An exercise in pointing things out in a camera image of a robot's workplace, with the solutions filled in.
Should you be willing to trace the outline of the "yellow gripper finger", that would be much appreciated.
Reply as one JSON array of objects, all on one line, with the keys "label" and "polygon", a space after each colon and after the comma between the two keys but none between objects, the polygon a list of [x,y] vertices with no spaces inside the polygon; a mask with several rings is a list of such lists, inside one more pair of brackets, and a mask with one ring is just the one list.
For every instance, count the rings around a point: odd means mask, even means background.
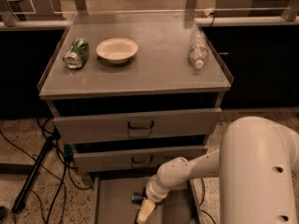
[{"label": "yellow gripper finger", "polygon": [[143,200],[137,214],[136,222],[138,224],[145,224],[155,207],[156,203],[154,201],[150,199]]}]

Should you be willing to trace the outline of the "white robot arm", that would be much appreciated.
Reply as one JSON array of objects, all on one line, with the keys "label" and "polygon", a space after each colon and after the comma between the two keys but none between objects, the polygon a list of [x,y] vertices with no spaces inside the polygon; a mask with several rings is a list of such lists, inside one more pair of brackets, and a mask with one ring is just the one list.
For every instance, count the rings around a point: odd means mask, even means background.
[{"label": "white robot arm", "polygon": [[221,224],[298,224],[292,172],[299,133],[270,119],[244,117],[226,129],[220,148],[161,165],[146,186],[136,222],[145,224],[171,189],[201,177],[220,179]]}]

